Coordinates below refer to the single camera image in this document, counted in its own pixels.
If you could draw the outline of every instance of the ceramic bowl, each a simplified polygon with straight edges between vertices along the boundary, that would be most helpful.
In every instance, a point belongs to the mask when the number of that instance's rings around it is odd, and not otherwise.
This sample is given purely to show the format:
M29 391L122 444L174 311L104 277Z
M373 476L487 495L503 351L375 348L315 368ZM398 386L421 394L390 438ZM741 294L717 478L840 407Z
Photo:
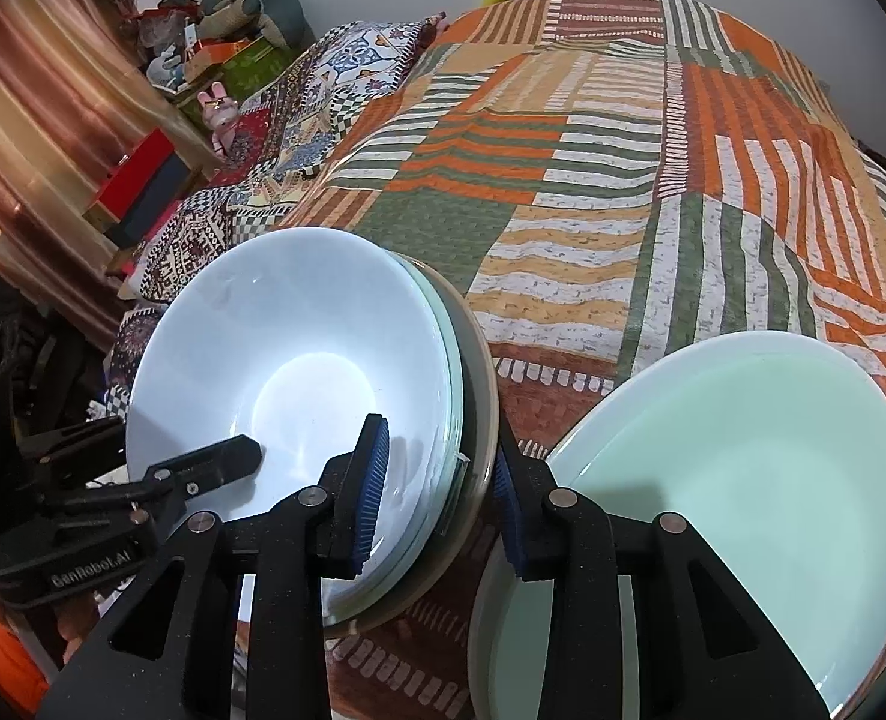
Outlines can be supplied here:
M354 583L324 581L335 602L363 591L411 528L450 424L449 382L432 308L387 252L326 228L269 233L206 266L163 315L134 381L130 475L248 435L264 447L257 474L188 509L249 517L315 484L327 459L353 448L366 413L382 413L390 456L372 554Z
M886 644L886 398L833 347L737 333L665 357L607 396L547 459L608 512L690 520L835 714ZM549 583L494 551L471 632L477 717L536 717ZM624 613L624 718L638 710Z
M403 613L443 575L470 536L489 490L499 432L496 373L483 330L453 285L423 263L412 261L432 283L456 332L463 367L464 414L461 454L469 459L426 545L406 574L352 619L326 628L327 638L369 631Z
M324 591L328 594L328 599L333 600L327 605L329 614L323 619L324 626L334 625L341 620L359 615L386 594L403 574L406 574L439 522L440 514L450 497L457 471L460 470L457 452L463 432L463 370L453 323L447 314L446 306L443 305L429 279L405 257L394 252L390 252L390 255L400 263L427 298L427 303L430 303L433 316L440 328L440 336L446 346L450 375L448 385L450 423L440 432L436 444L432 447L432 456L430 456L432 477L423 485L423 493L406 533L397 541L387 559L379 565L379 569L367 577L367 583L361 588L365 589L365 592L352 595L344 593L339 600L336 600L334 596L342 590L342 583L336 581L326 587Z

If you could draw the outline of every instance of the pink bunny figurine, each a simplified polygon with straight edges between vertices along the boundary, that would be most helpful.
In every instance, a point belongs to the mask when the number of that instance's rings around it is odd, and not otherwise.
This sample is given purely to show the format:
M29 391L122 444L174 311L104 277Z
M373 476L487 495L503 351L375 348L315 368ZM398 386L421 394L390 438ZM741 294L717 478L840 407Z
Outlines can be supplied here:
M219 81L211 86L212 97L205 91L196 98L203 108L203 122L212 130L212 150L222 159L230 152L240 121L240 104L226 94Z

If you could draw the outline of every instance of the plush toy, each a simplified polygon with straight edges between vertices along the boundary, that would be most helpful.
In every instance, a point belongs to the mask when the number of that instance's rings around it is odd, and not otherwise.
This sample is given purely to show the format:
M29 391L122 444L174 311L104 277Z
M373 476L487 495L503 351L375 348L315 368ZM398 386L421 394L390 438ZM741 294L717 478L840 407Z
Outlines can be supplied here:
M250 16L262 36L279 49L299 49L304 38L310 37L299 0L203 0L200 6L204 14L199 25L201 37L204 34L211 38L225 37L234 29L248 25L249 19L242 20L246 16ZM223 14L229 7L234 10ZM214 18L217 22L208 23Z
M240 121L240 104L226 94L226 89L219 81L211 86L212 95L206 91L196 95L203 108L203 122L212 130L212 150L222 159L226 159L233 146L233 138L237 135L237 124Z
M182 56L174 45L164 49L161 55L149 63L149 67L146 68L146 77L153 86L172 94L182 84L183 69Z

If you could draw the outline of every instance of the metal screw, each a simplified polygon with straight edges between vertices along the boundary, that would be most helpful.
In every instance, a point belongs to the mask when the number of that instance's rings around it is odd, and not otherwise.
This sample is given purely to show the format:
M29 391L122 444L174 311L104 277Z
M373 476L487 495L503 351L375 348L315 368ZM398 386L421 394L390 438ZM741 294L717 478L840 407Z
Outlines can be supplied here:
M579 496L569 488L556 488L556 490L550 491L550 503L560 507L560 509L569 509L571 506L576 506L576 501L579 501Z
M326 490L323 488L303 488L296 499L304 506L319 506L326 500Z
M216 524L216 517L212 512L197 512L187 519L187 528L193 533L206 533Z
M683 533L686 530L686 520L675 512L660 514L660 527L667 533Z

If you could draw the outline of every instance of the curtain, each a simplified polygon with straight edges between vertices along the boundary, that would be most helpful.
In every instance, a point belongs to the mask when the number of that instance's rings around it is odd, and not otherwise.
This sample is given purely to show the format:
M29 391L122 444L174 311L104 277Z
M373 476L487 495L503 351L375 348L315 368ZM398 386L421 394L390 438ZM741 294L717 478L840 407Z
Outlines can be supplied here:
M101 348L122 306L103 275L115 247L82 218L100 183L154 127L187 164L212 165L134 66L107 2L0 0L0 272Z

